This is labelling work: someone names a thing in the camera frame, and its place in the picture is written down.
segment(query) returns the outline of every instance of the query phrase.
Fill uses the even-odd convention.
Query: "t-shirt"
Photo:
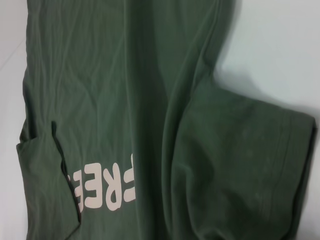
[[[314,118],[221,89],[231,0],[28,0],[27,240],[287,240]]]

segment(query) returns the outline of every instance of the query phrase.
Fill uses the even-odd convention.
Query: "olive green fabric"
[[[28,0],[27,240],[288,240],[315,121],[219,88],[231,0]]]

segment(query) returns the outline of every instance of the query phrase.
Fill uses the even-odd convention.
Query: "green t-shirt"
[[[28,0],[27,240],[287,240],[315,121],[219,88],[231,0]]]

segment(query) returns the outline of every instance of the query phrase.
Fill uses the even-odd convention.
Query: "white background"
[[[24,240],[16,144],[25,119],[27,0],[0,0],[0,240]],[[237,0],[216,75],[234,92],[320,118],[320,0]],[[298,240],[320,239],[317,141]]]

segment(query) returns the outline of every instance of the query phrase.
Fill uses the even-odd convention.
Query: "white surface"
[[[226,88],[320,117],[319,0],[238,0],[217,66]],[[26,0],[0,1],[0,240],[24,240],[27,210],[15,145],[25,119]],[[298,240],[320,239],[317,142]]]

